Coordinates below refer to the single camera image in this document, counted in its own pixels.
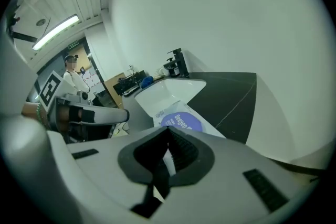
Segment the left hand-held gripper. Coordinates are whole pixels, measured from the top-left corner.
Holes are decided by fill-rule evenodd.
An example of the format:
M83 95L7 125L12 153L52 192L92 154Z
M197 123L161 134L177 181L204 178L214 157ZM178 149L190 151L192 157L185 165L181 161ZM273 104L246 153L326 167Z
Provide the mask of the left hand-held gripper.
M117 124L127 122L130 116L124 109L85 108L91 105L88 95L75 89L54 71L41 88L39 103L47 112L50 130L55 132L59 132L58 109L69 107L69 129L61 133L65 139L88 139L89 132L82 124Z

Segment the person's left forearm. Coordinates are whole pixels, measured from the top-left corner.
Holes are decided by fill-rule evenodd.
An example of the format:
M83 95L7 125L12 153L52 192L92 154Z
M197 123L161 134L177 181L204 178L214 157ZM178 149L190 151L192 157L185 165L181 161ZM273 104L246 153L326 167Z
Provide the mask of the person's left forearm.
M22 115L38 121L47 130L50 129L47 112L45 111L41 103L25 102L22 109Z

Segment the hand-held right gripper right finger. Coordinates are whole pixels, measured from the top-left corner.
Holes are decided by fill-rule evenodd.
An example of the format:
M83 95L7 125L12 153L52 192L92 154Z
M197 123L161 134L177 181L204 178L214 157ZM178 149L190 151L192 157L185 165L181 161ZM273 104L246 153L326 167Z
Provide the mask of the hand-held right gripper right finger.
M212 169L195 185L173 187L154 213L156 224L281 224L298 210L316 187L303 185L291 172L245 144L202 132L188 135L214 152ZM288 202L270 212L244 172L257 169Z

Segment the black faucet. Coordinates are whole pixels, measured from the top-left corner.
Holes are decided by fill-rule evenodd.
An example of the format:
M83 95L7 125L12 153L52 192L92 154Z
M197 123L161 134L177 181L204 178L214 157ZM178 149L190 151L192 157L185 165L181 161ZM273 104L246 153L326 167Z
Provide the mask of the black faucet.
M172 50L169 53L172 53L174 58L167 59L167 63L163 65L163 68L169 72L171 77L188 78L189 72L181 48Z

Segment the black machine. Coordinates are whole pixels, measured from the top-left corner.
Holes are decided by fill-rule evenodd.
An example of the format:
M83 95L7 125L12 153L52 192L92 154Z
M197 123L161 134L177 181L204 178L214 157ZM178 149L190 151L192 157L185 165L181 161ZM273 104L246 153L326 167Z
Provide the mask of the black machine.
M140 87L142 80L146 77L144 70L135 72L125 78L119 78L117 84L113 86L116 93L120 96L128 96L132 91Z

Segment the long ceiling light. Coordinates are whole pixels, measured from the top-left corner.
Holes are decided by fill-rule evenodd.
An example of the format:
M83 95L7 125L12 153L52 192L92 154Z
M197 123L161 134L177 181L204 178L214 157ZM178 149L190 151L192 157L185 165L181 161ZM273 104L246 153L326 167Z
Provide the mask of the long ceiling light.
M46 43L51 41L54 37L56 37L59 33L64 31L65 29L71 27L75 23L79 21L79 17L77 14L74 14L55 27L53 27L51 30L43 34L43 36L36 41L36 43L32 46L32 50L38 51L40 50Z

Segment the brown cardboard box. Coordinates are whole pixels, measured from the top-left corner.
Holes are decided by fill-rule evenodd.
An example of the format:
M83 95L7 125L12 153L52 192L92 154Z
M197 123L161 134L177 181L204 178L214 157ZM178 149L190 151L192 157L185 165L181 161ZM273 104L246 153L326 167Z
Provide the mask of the brown cardboard box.
M120 78L125 78L125 74L120 73L120 74L106 80L104 82L104 86L106 87L106 89L110 93L110 95L111 95L113 101L115 102L115 104L117 105L117 107L123 109L122 97L120 95L118 95L118 93L114 89L114 86L118 84L118 80Z

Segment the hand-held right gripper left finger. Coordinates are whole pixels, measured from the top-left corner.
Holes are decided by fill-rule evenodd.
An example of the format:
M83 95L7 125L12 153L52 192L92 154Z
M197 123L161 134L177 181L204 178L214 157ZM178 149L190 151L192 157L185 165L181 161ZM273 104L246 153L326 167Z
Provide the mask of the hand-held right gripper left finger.
M118 164L122 148L156 130L68 145L61 134L48 133L58 171L77 207L79 224L169 223L165 218L148 219L131 211L142 202L146 186L130 181Z

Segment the dark framed door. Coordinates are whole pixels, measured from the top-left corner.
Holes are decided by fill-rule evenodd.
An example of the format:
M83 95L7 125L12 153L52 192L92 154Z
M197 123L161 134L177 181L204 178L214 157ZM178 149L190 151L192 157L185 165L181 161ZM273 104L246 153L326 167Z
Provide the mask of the dark framed door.
M87 40L85 37L78 40L79 45L68 50L68 54L77 57L77 67L75 70L83 78L84 82L90 87L90 91L101 98L105 93L105 87L102 83L100 75L93 64L93 57L91 55Z

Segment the white sink basin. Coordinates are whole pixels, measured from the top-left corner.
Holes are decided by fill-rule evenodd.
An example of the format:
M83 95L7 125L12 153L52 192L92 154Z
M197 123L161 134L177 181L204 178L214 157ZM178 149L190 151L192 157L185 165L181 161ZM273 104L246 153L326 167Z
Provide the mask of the white sink basin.
M152 118L177 101L188 103L204 87L204 80L163 79L151 84L135 95L135 100Z

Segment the white and purple packet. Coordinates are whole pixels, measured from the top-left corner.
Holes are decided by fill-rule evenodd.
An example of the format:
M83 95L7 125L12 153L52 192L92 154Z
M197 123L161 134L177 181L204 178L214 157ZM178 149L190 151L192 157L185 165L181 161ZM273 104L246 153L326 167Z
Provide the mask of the white and purple packet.
M207 133L213 136L218 136L218 137L224 137L223 134L221 134L215 127L213 127L209 122L207 122L200 114L198 114L195 110L193 110L191 107L189 107L187 104L177 101L170 105L168 108L158 112L155 117L153 118L153 123L154 126L161 126L161 120L168 114L171 113L176 113L176 112L188 112L198 118L201 123L203 133Z

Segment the blue cloth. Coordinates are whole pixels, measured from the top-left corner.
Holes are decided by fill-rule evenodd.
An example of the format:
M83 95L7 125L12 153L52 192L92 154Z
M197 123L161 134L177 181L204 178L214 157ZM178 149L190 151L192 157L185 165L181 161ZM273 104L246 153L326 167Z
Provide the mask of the blue cloth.
M152 76L145 77L142 82L140 83L141 89L144 89L148 86L150 86L154 82L154 79Z

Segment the black top wooden counter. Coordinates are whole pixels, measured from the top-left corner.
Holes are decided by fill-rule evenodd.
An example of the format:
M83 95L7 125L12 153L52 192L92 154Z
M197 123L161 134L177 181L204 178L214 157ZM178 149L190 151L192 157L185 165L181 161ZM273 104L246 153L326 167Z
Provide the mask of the black top wooden counter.
M255 73L193 72L188 78L165 77L163 79L204 80L206 86L186 104L225 138L246 143L256 103L257 76ZM123 107L130 113L128 126L131 133L154 126L153 118L135 100L135 95L142 90L138 89L128 97L122 98Z

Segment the person's left hand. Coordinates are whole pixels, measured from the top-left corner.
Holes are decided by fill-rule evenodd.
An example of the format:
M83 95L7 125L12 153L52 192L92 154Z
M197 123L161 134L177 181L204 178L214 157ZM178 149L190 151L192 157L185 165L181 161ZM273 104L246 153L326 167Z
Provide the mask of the person's left hand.
M60 133L66 133L69 129L69 107L61 106L58 109L58 130Z

